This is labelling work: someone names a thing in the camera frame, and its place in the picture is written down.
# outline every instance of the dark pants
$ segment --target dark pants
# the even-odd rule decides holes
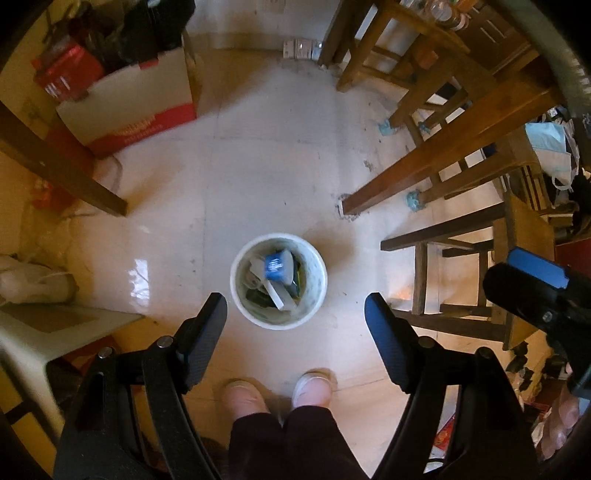
[[[229,463],[232,480],[369,480],[322,407],[295,409],[283,428],[269,413],[238,419]]]

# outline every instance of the metal bolt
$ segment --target metal bolt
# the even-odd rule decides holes
[[[113,353],[113,349],[110,346],[104,346],[99,350],[99,358],[107,358],[111,356]]]
[[[495,353],[487,346],[481,346],[478,349],[478,354],[480,356],[483,356],[484,358],[489,358],[489,359],[493,358],[495,356]]]
[[[173,344],[174,339],[170,335],[164,335],[156,340],[156,345],[160,348],[168,348]]]
[[[418,339],[418,344],[423,348],[433,348],[435,346],[435,340],[431,337],[424,336]]]

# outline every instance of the white shoe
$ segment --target white shoe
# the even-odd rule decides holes
[[[295,384],[291,397],[293,408],[315,406],[328,408],[332,399],[332,385],[329,378],[319,372],[304,374]]]
[[[222,403],[235,420],[254,413],[269,413],[261,393],[244,380],[232,382],[223,390]]]

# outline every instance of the white trash bin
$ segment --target white trash bin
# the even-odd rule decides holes
[[[250,260],[285,248],[291,251],[303,270],[297,307],[292,312],[259,307],[246,299],[245,277],[251,266]],[[230,271],[230,289],[236,306],[252,323],[269,330],[290,330],[310,320],[324,302],[327,288],[328,273],[318,250],[303,238],[289,233],[270,233],[248,242],[234,259]]]

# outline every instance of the bottle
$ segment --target bottle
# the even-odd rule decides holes
[[[426,10],[432,19],[443,28],[457,31],[468,26],[468,16],[460,12],[455,5],[450,5],[447,0],[433,0],[429,2]]]

